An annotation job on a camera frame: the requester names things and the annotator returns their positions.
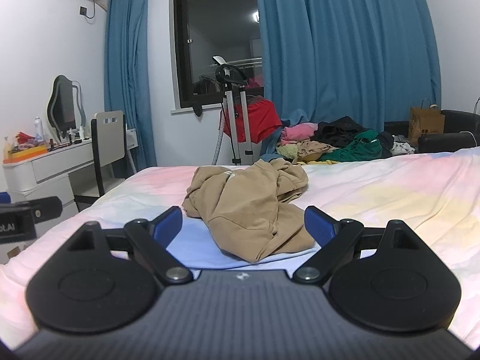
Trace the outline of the tan t-shirt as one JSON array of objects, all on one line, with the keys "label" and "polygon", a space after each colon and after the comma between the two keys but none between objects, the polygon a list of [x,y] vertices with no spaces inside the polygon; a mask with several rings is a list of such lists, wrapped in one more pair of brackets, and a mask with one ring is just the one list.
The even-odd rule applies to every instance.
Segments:
[{"label": "tan t-shirt", "polygon": [[187,216],[202,219],[222,251],[258,263],[315,245],[304,210],[292,203],[307,186],[304,169],[281,158],[244,169],[201,166],[182,206]]}]

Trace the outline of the white dresser desk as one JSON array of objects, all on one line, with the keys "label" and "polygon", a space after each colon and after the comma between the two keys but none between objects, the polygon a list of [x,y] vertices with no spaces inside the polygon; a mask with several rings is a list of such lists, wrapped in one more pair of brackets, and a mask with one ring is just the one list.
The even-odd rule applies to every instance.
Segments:
[{"label": "white dresser desk", "polygon": [[92,141],[70,145],[18,163],[2,166],[14,203],[56,196],[64,213],[78,212],[76,197],[97,199]]}]

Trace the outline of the grey black chair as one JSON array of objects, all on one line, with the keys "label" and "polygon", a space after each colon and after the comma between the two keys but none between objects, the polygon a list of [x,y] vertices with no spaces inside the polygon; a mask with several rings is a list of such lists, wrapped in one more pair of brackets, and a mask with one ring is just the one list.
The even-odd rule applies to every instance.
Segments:
[{"label": "grey black chair", "polygon": [[122,111],[97,113],[90,121],[93,163],[72,172],[69,180],[79,211],[125,181],[115,177],[113,165],[120,164],[128,176],[127,128]]}]

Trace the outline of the beige garment in pile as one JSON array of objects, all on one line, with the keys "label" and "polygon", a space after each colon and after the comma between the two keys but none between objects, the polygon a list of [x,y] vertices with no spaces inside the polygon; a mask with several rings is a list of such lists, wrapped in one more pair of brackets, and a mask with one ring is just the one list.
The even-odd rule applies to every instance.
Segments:
[{"label": "beige garment in pile", "polygon": [[332,153],[338,149],[319,141],[300,141],[296,145],[298,149],[296,159],[305,163],[317,161],[321,155]]}]

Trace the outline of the yellow green garment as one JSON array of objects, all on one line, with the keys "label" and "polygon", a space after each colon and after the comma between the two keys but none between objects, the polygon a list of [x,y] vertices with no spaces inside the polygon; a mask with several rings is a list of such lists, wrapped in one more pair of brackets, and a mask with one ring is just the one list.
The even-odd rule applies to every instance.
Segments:
[{"label": "yellow green garment", "polygon": [[298,158],[299,147],[296,144],[278,145],[277,153],[288,160]]}]

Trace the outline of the black garment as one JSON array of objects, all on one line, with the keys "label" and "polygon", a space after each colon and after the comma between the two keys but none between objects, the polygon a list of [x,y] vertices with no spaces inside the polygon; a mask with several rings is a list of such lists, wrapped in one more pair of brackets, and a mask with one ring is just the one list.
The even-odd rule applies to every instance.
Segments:
[{"label": "black garment", "polygon": [[[310,140],[323,142],[340,149],[351,143],[355,135],[369,129],[371,128],[358,124],[351,117],[344,116],[334,122],[320,122],[318,129]],[[378,138],[383,148],[381,158],[390,158],[392,156],[391,149],[393,148],[394,137],[390,133],[380,132],[378,133]]]}]

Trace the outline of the pastel tie-dye bed sheet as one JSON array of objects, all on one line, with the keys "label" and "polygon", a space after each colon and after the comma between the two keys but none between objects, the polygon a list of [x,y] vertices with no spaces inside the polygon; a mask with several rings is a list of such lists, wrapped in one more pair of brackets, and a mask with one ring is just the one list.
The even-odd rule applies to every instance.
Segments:
[{"label": "pastel tie-dye bed sheet", "polygon": [[[26,250],[1,266],[1,340],[15,348],[37,330],[24,292],[30,278],[58,248],[93,220],[120,228],[131,219],[153,219],[182,204],[193,166],[150,167],[90,208],[56,223]],[[300,208],[316,206],[335,219],[370,228],[400,219],[455,273],[461,301],[450,329],[479,346],[479,151],[414,154],[363,163],[307,165]]]}]

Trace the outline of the pink garment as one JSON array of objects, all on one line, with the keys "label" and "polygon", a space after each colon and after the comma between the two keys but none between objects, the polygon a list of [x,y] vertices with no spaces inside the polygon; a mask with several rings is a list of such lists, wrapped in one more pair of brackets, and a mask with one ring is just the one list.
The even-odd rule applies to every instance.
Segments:
[{"label": "pink garment", "polygon": [[295,144],[297,141],[308,140],[314,136],[318,124],[302,123],[292,127],[284,127],[281,131],[280,143],[282,146]]}]

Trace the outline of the red garment on stand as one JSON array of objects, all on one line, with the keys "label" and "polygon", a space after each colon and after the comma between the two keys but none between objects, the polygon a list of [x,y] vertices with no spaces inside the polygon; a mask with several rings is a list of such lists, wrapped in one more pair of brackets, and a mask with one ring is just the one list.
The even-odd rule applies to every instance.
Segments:
[{"label": "red garment on stand", "polygon": [[[244,142],[246,133],[240,103],[234,103],[234,112],[238,141]],[[247,116],[250,128],[250,141],[252,143],[258,144],[278,128],[282,128],[282,122],[277,114],[275,105],[262,96],[248,99]]]}]

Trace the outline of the brown paper bag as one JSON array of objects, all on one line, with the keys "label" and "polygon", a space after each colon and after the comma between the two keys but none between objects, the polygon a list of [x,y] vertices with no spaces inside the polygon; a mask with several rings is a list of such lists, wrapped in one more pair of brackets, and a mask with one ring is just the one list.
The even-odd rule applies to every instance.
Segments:
[{"label": "brown paper bag", "polygon": [[425,135],[443,133],[445,115],[430,99],[421,100],[421,105],[410,108],[408,140],[417,146],[418,139]]}]

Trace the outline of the left blue curtain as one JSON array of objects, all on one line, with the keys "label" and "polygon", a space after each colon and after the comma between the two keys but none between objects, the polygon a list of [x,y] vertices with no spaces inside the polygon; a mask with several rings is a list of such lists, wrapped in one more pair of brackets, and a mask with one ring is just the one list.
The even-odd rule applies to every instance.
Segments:
[{"label": "left blue curtain", "polygon": [[104,56],[104,108],[122,111],[137,131],[138,170],[157,165],[147,52],[148,0],[109,0]]}]

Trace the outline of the blue curtain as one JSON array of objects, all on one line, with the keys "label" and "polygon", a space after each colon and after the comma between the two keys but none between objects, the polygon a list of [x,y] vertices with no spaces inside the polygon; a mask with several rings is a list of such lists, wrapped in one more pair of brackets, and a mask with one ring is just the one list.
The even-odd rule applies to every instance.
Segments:
[{"label": "blue curtain", "polygon": [[257,0],[264,92],[284,120],[382,129],[441,102],[426,0]]},{"label": "blue curtain", "polygon": [[137,131],[138,170],[157,165],[147,52],[148,0],[109,0],[104,56],[104,108],[122,111]]}]

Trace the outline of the black sofa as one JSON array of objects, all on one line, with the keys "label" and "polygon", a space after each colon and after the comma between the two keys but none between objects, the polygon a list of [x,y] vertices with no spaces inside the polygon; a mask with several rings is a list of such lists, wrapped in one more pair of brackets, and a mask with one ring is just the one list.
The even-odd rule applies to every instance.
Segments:
[{"label": "black sofa", "polygon": [[479,113],[442,110],[445,115],[443,133],[421,136],[417,146],[408,140],[409,120],[385,122],[384,132],[393,137],[402,136],[401,143],[408,143],[419,154],[453,153],[461,149],[479,147]]}]

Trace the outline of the right blue curtain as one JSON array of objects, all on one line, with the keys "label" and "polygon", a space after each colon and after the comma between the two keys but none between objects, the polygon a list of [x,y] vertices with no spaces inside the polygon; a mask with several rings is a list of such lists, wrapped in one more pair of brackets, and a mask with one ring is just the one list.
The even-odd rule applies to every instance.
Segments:
[{"label": "right blue curtain", "polygon": [[382,129],[441,102],[426,0],[257,0],[264,92],[284,120]]}]

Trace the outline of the wavy frame mirror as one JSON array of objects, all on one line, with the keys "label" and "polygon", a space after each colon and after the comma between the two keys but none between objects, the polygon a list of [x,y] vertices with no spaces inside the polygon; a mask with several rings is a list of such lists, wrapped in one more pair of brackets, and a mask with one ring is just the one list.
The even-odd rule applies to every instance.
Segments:
[{"label": "wavy frame mirror", "polygon": [[63,142],[70,130],[86,127],[86,113],[79,81],[64,75],[55,77],[46,106],[49,132],[57,143]]}]

